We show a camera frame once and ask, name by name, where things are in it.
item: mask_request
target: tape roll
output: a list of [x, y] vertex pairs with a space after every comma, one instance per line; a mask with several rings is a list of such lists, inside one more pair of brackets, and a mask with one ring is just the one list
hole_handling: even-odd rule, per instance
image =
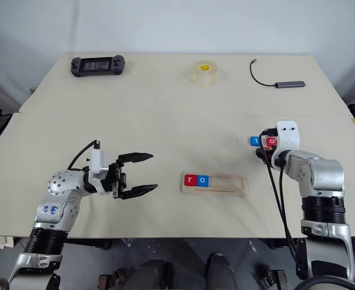
[[193, 81], [197, 86], [209, 86], [216, 80], [216, 64], [213, 62], [200, 61], [193, 66]]

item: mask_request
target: black cylinder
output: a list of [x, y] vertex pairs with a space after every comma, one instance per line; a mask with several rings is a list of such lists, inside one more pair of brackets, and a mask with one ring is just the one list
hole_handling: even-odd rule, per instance
[[65, 231], [33, 228], [24, 253], [59, 255], [67, 237]]
[[309, 196], [302, 199], [304, 219], [314, 222], [345, 223], [344, 199]]

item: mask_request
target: red block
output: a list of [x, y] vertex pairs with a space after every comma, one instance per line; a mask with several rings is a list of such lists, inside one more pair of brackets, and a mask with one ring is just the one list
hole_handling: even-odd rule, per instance
[[187, 186], [196, 186], [197, 175], [195, 174], [186, 174], [184, 176], [184, 185]]
[[267, 137], [266, 138], [266, 145], [269, 147], [276, 146], [277, 145], [277, 139], [275, 137]]

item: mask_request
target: table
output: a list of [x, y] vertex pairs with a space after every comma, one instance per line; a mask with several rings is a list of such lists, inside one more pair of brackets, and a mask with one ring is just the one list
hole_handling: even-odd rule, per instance
[[[266, 167], [249, 137], [294, 120], [301, 149], [337, 159], [346, 174], [347, 222], [355, 236], [355, 126], [312, 56], [125, 54], [120, 76], [73, 77], [64, 54], [0, 137], [0, 235], [27, 236], [46, 182], [94, 139], [114, 158], [148, 152], [126, 164], [128, 186], [158, 183], [147, 195], [82, 200], [71, 237], [284, 237]], [[78, 54], [81, 57], [103, 54]], [[303, 80], [305, 88], [262, 82]], [[216, 84], [190, 81], [198, 60], [217, 64]], [[86, 165], [83, 156], [76, 166]], [[183, 172], [246, 176], [246, 197], [181, 192]], [[284, 178], [288, 226], [302, 236], [298, 184]]]

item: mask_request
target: blue block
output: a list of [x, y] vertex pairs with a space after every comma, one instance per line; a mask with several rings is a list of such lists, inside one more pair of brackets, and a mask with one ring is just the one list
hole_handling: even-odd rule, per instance
[[209, 176], [208, 175], [198, 175], [196, 179], [196, 186], [208, 187]]
[[250, 145], [251, 145], [251, 146], [259, 146], [259, 145], [260, 145], [260, 137], [258, 137], [258, 136], [251, 136], [251, 137], [250, 137]]

